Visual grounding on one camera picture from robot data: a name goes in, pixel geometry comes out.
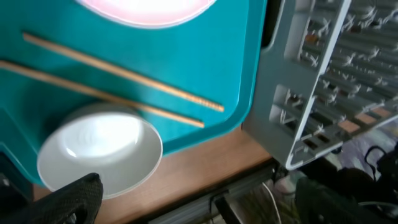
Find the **white plate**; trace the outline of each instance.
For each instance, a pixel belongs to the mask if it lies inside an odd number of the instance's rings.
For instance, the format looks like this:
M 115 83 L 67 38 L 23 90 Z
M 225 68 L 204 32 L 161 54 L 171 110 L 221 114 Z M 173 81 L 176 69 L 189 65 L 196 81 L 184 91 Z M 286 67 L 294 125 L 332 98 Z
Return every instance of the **white plate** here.
M 156 29 L 187 22 L 216 0 L 78 0 L 88 9 L 133 27 Z

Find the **cable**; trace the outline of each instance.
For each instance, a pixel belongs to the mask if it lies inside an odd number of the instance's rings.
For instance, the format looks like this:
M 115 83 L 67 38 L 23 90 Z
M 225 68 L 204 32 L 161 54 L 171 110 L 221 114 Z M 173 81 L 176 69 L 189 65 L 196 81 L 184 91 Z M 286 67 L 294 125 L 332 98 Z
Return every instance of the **cable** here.
M 384 149 L 380 148 L 379 146 L 372 146 L 372 147 L 370 147 L 370 148 L 368 149 L 368 152 L 367 152 L 366 155 L 365 155 L 365 163 L 366 163 L 367 165 L 369 165 L 369 167 L 372 169 L 373 181 L 376 182 L 376 181 L 377 181 L 377 180 L 376 180 L 376 168 L 375 168 L 374 165 L 371 165 L 371 164 L 369 163 L 369 161 L 368 161 L 368 156 L 369 156 L 370 153 L 371 153 L 373 150 L 375 150 L 375 149 L 380 150 L 381 152 L 383 152 L 384 155 L 386 155 L 387 153 L 385 152 Z
M 265 183 L 262 183 L 262 185 L 267 189 L 269 195 L 271 196 L 272 202 L 274 203 L 276 215 L 278 216 L 279 224 L 282 224 L 282 220 L 280 219 L 279 209 L 278 209 L 278 206 L 276 205 L 274 195 L 272 194 L 271 190 L 269 190 L 268 186 Z

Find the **wooden table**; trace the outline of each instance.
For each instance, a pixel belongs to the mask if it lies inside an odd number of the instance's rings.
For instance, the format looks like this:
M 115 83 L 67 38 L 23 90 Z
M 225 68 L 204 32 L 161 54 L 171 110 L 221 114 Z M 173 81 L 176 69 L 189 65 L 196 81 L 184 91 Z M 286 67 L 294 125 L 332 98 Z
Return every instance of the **wooden table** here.
M 162 159 L 152 177 L 133 191 L 103 202 L 97 224 L 126 223 L 270 159 L 240 128 Z M 35 198 L 47 195 L 35 186 Z

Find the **chopsticks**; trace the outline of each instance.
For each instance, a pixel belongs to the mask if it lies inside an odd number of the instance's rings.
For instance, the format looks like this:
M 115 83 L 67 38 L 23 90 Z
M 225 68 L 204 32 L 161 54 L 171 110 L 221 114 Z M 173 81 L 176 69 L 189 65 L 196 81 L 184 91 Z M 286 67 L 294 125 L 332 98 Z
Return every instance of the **chopsticks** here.
M 91 65 L 93 67 L 96 67 L 98 69 L 102 69 L 104 71 L 107 71 L 109 73 L 112 73 L 114 75 L 130 79 L 132 81 L 141 83 L 143 85 L 147 85 L 149 87 L 158 89 L 160 91 L 164 91 L 166 93 L 170 93 L 171 95 L 183 98 L 185 100 L 197 103 L 202 106 L 206 106 L 208 108 L 211 108 L 216 111 L 223 112 L 224 111 L 224 106 L 214 103 L 210 100 L 204 99 L 199 96 L 195 96 L 191 93 L 188 93 L 186 91 L 180 90 L 178 88 L 166 85 L 164 83 L 152 80 L 150 78 L 144 77 L 138 73 L 126 70 L 124 68 L 121 68 L 119 66 L 113 65 L 111 63 L 105 62 L 103 60 L 94 58 L 92 56 L 89 56 L 87 54 L 83 54 L 81 52 L 77 52 L 76 50 L 70 49 L 68 47 L 64 47 L 59 44 L 52 43 L 50 41 L 41 39 L 40 37 L 36 37 L 32 34 L 28 33 L 23 33 L 24 40 L 27 42 L 30 42 L 32 44 L 38 45 L 40 47 L 43 47 L 45 49 L 51 50 L 53 52 L 56 52 L 58 54 L 62 54 L 64 56 L 73 58 L 77 61 L 83 62 L 87 65 Z
M 109 93 L 103 92 L 96 90 L 94 88 L 79 84 L 79 83 L 74 83 L 69 80 L 65 80 L 62 78 L 55 77 L 53 75 L 40 72 L 37 70 L 33 70 L 31 68 L 23 67 L 21 65 L 17 65 L 8 61 L 0 60 L 0 68 L 4 68 L 6 70 L 9 70 L 11 72 L 16 72 L 21 75 L 27 76 L 29 78 L 33 78 L 36 80 L 43 81 L 45 83 L 53 84 L 56 86 L 60 86 L 62 88 L 66 88 L 68 90 L 73 90 L 78 93 L 84 93 L 89 96 L 94 96 L 102 100 L 106 101 L 111 101 L 115 103 L 120 103 L 124 104 L 127 106 L 132 106 L 134 108 L 137 108 L 142 111 L 147 111 L 168 119 L 172 119 L 174 121 L 179 121 L 181 123 L 186 123 L 186 124 L 191 124 L 196 127 L 204 128 L 205 124 L 202 121 L 188 118 L 179 114 L 171 113 L 162 109 L 154 108 L 152 106 L 145 105 L 143 103 L 137 103 L 131 100 L 127 100 L 118 96 L 111 95 Z

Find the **gray dish rack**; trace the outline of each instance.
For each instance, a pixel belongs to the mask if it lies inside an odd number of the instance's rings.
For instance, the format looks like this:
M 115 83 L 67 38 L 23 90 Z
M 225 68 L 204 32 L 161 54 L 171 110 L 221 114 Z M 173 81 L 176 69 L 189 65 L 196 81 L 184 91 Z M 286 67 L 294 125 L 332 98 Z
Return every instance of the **gray dish rack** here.
M 398 1 L 281 0 L 243 129 L 296 169 L 398 116 Z

